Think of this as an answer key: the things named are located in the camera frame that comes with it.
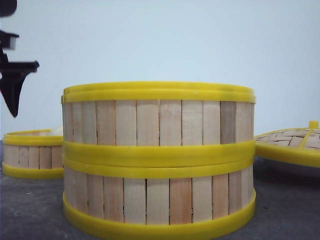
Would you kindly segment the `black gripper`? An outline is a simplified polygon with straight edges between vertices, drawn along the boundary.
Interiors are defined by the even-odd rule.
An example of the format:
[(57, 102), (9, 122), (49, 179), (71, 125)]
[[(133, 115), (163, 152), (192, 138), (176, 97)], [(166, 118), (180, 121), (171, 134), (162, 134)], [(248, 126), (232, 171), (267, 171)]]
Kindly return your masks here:
[[(0, 1), (0, 17), (10, 17), (16, 12), (16, 0)], [(30, 73), (36, 73), (40, 66), (38, 61), (31, 62), (9, 62), (8, 56), (4, 53), (4, 49), (14, 50), (16, 47), (16, 39), (19, 35), (15, 33), (0, 30), (0, 91), (4, 101), (15, 118), (19, 111), (20, 93), (25, 78)]]

